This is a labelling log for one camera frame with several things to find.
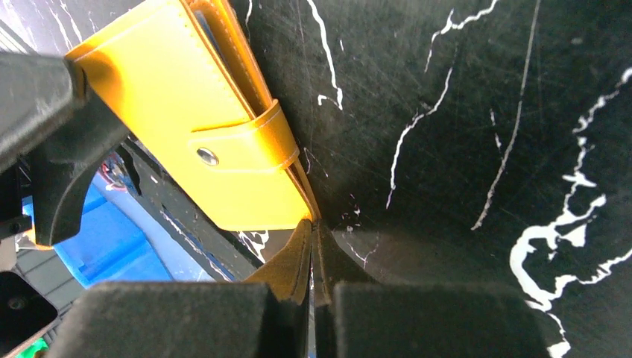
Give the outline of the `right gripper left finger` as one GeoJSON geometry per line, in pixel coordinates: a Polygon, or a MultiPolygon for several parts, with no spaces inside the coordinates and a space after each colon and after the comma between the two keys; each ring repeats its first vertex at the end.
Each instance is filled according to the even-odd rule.
{"type": "Polygon", "coordinates": [[[109,282],[65,317],[50,357],[304,357],[312,223],[242,282],[109,282]]]}

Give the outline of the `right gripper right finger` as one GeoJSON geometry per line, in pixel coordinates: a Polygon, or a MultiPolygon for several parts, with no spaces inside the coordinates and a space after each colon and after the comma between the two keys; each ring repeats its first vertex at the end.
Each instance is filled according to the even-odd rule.
{"type": "Polygon", "coordinates": [[[496,283],[384,284],[312,226],[317,357],[547,357],[537,320],[496,283]]]}

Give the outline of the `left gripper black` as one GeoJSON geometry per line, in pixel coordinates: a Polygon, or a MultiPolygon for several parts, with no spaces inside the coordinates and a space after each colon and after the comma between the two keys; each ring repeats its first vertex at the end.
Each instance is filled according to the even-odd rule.
{"type": "Polygon", "coordinates": [[[92,178],[129,131],[61,57],[1,53],[1,237],[52,246],[80,230],[92,178]]]}

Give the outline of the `orange leather card holder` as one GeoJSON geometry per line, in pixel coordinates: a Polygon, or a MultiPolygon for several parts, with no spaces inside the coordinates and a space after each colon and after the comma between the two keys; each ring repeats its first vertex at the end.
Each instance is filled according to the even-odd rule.
{"type": "Polygon", "coordinates": [[[221,229],[320,218],[300,149],[228,1],[144,1],[67,57],[221,229]]]}

